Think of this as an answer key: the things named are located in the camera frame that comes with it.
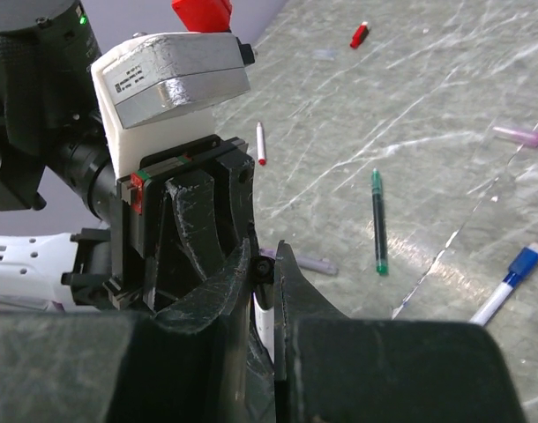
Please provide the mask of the blue marker cap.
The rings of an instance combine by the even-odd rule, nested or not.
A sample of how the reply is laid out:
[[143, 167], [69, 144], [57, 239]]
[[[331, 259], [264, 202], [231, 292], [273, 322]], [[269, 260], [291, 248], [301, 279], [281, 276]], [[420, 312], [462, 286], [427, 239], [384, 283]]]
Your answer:
[[524, 280], [538, 264], [538, 243], [524, 247], [508, 266], [504, 281], [510, 286], [516, 286]]

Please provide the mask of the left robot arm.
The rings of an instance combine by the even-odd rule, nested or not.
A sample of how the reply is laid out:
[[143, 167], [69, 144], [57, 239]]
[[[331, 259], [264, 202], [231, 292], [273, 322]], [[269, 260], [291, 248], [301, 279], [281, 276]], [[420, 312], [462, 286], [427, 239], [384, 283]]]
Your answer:
[[174, 1], [181, 33], [100, 50], [80, 1], [0, 1], [0, 212], [38, 211], [53, 171], [102, 223], [0, 237], [0, 301], [64, 310], [181, 300], [258, 253], [254, 159], [214, 105], [247, 93], [228, 1]]

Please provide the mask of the black white marker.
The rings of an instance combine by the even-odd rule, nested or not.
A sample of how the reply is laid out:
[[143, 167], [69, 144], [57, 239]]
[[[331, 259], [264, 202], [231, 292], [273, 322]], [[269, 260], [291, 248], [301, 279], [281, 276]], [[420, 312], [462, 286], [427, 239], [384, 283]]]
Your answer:
[[253, 294], [254, 323], [258, 337], [274, 363], [274, 307], [262, 308], [256, 294]]

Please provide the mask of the purple pen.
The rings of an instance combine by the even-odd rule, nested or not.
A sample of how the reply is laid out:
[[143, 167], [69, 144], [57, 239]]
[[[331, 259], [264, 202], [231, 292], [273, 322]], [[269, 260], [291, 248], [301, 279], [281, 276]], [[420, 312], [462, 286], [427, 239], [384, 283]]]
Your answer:
[[339, 268], [336, 264], [324, 259], [296, 255], [289, 246], [284, 249], [261, 248], [259, 252], [262, 256], [270, 257], [278, 262], [284, 271], [298, 272], [308, 270], [329, 276], [335, 276], [339, 273]]

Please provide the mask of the blue white marker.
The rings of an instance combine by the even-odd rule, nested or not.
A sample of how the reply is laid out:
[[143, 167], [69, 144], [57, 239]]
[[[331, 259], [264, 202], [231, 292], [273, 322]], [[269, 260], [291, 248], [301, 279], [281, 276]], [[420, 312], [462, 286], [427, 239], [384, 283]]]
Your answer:
[[495, 313], [503, 306], [504, 302], [521, 281], [522, 277], [519, 274], [509, 272], [504, 280], [493, 291], [490, 297], [469, 319], [469, 322], [485, 326], [495, 315]]

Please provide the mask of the pink pen cap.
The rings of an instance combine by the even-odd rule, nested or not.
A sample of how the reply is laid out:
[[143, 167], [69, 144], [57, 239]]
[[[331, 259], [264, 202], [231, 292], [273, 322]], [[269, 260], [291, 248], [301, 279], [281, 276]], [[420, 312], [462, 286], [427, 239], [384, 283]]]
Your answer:
[[530, 148], [538, 147], [538, 131], [521, 130], [503, 126], [494, 126], [492, 130], [499, 138]]

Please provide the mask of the green pen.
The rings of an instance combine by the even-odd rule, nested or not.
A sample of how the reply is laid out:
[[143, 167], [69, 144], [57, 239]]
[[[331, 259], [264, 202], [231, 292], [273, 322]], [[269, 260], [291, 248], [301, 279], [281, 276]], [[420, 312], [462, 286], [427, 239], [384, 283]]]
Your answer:
[[385, 205], [382, 177], [376, 168], [373, 169], [371, 174], [371, 199], [373, 208], [376, 272], [379, 275], [384, 276], [388, 274]]

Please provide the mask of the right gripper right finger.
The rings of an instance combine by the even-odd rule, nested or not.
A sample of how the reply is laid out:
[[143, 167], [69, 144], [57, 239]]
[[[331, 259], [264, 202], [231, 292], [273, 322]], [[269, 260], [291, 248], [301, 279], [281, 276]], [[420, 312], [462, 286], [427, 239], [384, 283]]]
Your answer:
[[497, 343], [463, 322], [353, 319], [281, 242], [274, 267], [280, 422], [523, 422]]

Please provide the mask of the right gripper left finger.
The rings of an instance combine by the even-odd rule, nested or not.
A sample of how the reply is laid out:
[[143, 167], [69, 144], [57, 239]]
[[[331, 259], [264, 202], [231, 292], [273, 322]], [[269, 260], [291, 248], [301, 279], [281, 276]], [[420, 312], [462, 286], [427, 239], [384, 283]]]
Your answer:
[[244, 422], [249, 262], [155, 316], [0, 313], [0, 422]]

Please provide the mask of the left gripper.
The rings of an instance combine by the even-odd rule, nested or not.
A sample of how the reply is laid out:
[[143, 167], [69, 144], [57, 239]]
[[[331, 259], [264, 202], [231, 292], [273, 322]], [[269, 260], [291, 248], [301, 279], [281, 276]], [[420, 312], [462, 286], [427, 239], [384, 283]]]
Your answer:
[[159, 311], [211, 278], [248, 241], [258, 251], [255, 160], [216, 135], [144, 157], [111, 201], [114, 308]]

